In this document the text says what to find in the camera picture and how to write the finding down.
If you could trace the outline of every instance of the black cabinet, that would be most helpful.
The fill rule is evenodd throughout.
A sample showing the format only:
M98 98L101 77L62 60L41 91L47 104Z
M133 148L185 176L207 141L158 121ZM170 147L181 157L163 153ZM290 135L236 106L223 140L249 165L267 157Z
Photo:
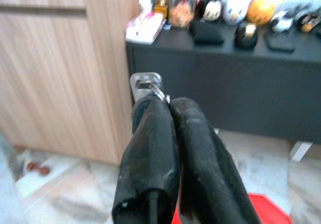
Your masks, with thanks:
M321 143L321 40L293 32L293 54L272 52L263 31L254 51L196 47L184 30L162 31L151 46L127 43L130 74L157 72L171 98L194 99L216 128Z

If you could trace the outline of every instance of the white tile floor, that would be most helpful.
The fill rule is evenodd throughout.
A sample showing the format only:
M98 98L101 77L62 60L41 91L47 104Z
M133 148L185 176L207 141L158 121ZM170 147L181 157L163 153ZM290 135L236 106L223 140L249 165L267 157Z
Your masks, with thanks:
M291 211L293 224L321 223L320 160L290 163L290 145L284 140L228 131L220 131L219 136L232 154L249 192L264 193L283 210ZM27 174L20 179L16 183L20 200L16 194L15 214L10 211L6 214L8 218L20 216L22 221L0 219L0 223L25 224L25 218L29 224L112 224L117 167L35 151L23 155L28 160L30 156L42 159L52 172L45 178ZM8 194L12 200L15 198L14 192Z

